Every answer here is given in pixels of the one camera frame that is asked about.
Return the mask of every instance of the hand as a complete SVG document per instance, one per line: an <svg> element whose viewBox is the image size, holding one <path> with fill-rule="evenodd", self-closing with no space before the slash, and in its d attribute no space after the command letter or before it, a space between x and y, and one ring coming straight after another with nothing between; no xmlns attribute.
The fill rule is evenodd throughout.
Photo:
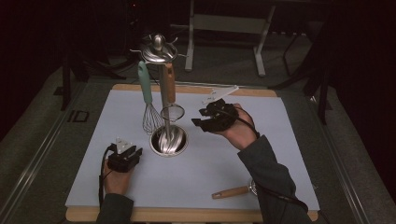
<svg viewBox="0 0 396 224"><path fill-rule="evenodd" d="M242 109L240 104L233 105L238 111L238 115L240 119L243 119L253 125L253 120L250 116ZM217 132L216 134L220 134L228 139L228 141L239 150L246 148L248 145L256 141L256 134L243 122L237 120L233 126L223 132Z"/></svg>
<svg viewBox="0 0 396 224"><path fill-rule="evenodd" d="M129 181L132 176L134 169L131 169L128 173L119 173L111 170L107 166L107 160L105 160L104 176L105 178L105 191L106 193L116 193L124 195L129 188Z"/></svg>

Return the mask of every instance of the sleeve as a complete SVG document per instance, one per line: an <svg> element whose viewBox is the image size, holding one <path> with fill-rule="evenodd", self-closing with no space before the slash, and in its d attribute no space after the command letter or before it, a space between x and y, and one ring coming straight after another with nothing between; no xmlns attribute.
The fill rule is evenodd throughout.
<svg viewBox="0 0 396 224"><path fill-rule="evenodd" d="M238 153L254 182L271 191L290 198L295 196L296 186L286 166L277 163L276 155L268 139L263 135ZM297 204L287 203L257 188L264 223L312 223L305 210Z"/></svg>
<svg viewBox="0 0 396 224"><path fill-rule="evenodd" d="M131 223L133 207L134 201L131 199L119 194L107 194L96 223L129 224Z"/></svg>

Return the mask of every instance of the whisk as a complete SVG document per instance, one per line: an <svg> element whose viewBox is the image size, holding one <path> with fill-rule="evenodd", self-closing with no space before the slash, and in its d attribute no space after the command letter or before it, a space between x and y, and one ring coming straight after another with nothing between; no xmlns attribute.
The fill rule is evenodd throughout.
<svg viewBox="0 0 396 224"><path fill-rule="evenodd" d="M143 130L147 134L152 134L155 130L163 126L163 118L152 104L151 86L149 82L149 71L146 64L139 62L137 74L139 75L140 86L143 92L143 98L146 103L145 114L143 116Z"/></svg>

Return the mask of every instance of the mint green handle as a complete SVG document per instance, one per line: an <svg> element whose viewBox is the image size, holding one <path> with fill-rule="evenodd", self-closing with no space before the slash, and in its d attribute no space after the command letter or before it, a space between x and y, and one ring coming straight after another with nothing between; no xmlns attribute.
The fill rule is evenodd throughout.
<svg viewBox="0 0 396 224"><path fill-rule="evenodd" d="M151 95L151 84L149 82L149 70L146 67L146 64L142 61L139 62L137 68L137 74L139 75L139 82L143 92L143 99L145 99L146 104L151 104L152 95Z"/></svg>

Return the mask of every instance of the white paper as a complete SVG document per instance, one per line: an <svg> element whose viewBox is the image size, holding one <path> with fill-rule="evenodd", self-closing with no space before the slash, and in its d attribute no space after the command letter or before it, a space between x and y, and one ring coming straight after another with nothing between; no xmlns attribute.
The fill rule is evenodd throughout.
<svg viewBox="0 0 396 224"><path fill-rule="evenodd" d="M98 176L105 149L117 137L143 148L134 169L127 196L135 207L259 209L252 193L213 200L212 193L247 186L250 175L238 152L225 138L204 133L191 119L202 117L202 94L178 93L177 103L185 116L176 125L188 133L189 143L180 155L165 158L149 146L142 118L146 104L140 91L111 91L106 100L86 155L71 188L66 206L98 206ZM285 106L277 97L226 96L226 103L239 103L254 118L256 129L269 139L279 163L286 165L294 180L296 196L310 210L319 210L303 158L290 126ZM153 93L154 107L161 110L161 95Z"/></svg>

